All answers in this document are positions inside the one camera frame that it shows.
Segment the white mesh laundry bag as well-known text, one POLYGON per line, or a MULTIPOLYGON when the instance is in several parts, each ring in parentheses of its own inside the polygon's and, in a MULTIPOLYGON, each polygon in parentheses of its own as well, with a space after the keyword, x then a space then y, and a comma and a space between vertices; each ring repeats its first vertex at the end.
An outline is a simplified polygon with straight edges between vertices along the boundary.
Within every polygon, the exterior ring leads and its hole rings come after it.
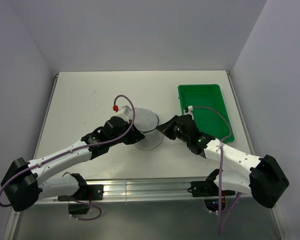
POLYGON ((136 143, 136 147, 149 151, 156 148, 162 141, 162 135, 156 129, 160 123, 159 116, 146 108, 135 108, 134 126, 144 135, 144 139, 136 143))

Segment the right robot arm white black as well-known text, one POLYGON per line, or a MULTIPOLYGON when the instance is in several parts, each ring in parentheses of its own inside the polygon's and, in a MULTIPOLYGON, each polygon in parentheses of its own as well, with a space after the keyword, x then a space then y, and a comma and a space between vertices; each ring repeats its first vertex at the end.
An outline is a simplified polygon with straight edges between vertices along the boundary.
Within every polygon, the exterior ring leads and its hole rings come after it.
POLYGON ((277 160, 242 152, 215 137, 201 132, 188 114, 175 115, 156 129, 170 140, 179 139, 195 155, 217 161, 223 169, 214 169, 205 180, 193 181, 188 192, 193 197, 252 195, 263 207, 273 208, 289 186, 289 181, 277 160))

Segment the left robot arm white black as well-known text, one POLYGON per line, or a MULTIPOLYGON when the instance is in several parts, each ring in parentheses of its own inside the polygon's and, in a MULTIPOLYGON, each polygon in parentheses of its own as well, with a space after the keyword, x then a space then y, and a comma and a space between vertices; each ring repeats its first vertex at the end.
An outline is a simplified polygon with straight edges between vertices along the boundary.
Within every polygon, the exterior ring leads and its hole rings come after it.
POLYGON ((53 176, 100 157, 117 144, 133 145, 144 138, 132 121, 113 116, 63 150, 29 161, 20 157, 12 162, 0 183, 0 207, 12 207, 21 212, 38 200, 54 196, 67 201, 85 200, 90 189, 80 174, 56 179, 53 176))

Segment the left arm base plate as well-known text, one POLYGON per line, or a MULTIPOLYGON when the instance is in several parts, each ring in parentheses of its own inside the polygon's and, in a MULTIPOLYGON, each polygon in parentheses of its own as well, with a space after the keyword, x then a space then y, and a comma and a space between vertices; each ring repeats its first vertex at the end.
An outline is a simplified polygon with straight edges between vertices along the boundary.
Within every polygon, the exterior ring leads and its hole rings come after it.
POLYGON ((73 195, 61 195, 57 197, 60 202, 70 201, 100 201, 103 199, 104 186, 102 184, 88 184, 81 186, 73 195))

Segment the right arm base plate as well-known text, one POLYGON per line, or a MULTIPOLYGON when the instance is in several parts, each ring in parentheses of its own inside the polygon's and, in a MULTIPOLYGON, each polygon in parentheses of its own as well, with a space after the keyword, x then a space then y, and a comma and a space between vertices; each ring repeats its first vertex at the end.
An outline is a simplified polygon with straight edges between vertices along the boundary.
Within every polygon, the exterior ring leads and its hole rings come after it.
POLYGON ((218 197, 219 187, 212 180, 192 181, 187 192, 192 197, 218 197))

